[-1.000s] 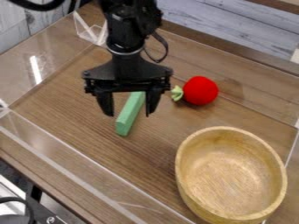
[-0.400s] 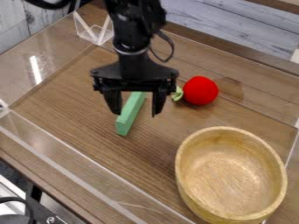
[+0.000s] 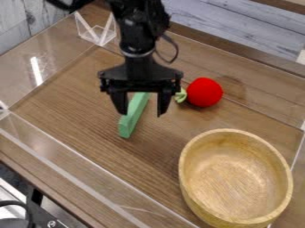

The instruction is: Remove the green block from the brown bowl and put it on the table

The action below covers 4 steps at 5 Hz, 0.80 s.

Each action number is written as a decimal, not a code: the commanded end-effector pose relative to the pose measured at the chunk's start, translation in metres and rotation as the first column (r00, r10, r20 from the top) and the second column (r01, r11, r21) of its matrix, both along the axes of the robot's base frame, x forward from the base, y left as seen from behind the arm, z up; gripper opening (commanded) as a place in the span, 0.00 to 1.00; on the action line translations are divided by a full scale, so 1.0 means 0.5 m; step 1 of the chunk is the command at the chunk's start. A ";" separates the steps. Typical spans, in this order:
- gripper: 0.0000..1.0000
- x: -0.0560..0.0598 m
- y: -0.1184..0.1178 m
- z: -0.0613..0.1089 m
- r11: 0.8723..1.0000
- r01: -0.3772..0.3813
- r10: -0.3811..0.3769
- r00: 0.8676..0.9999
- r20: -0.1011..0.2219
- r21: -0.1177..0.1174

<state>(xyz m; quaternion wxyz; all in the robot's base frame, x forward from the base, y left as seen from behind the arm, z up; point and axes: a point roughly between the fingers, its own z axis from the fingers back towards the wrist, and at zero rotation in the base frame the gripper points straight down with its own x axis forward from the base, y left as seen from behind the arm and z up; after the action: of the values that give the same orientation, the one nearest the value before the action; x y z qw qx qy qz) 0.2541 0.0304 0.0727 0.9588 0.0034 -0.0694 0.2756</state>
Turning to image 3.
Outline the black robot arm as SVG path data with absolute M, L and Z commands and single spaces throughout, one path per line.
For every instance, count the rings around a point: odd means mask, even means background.
M 171 16 L 162 0 L 105 0 L 121 30 L 120 49 L 125 63 L 98 72 L 101 91 L 110 95 L 117 111 L 128 114 L 129 93 L 145 92 L 158 95 L 158 116 L 169 109 L 172 97 L 181 89 L 184 73 L 161 65 L 157 41 L 165 38 Z

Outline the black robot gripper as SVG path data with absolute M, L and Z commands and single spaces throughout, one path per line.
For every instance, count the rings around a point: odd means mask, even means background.
M 158 64 L 149 55 L 141 58 L 126 57 L 124 64 L 100 71 L 98 76 L 101 90 L 108 93 L 114 92 L 112 100 L 120 114 L 128 114 L 128 92 L 160 92 L 158 116 L 161 116 L 168 112 L 173 94 L 181 90 L 184 74 L 180 70 Z

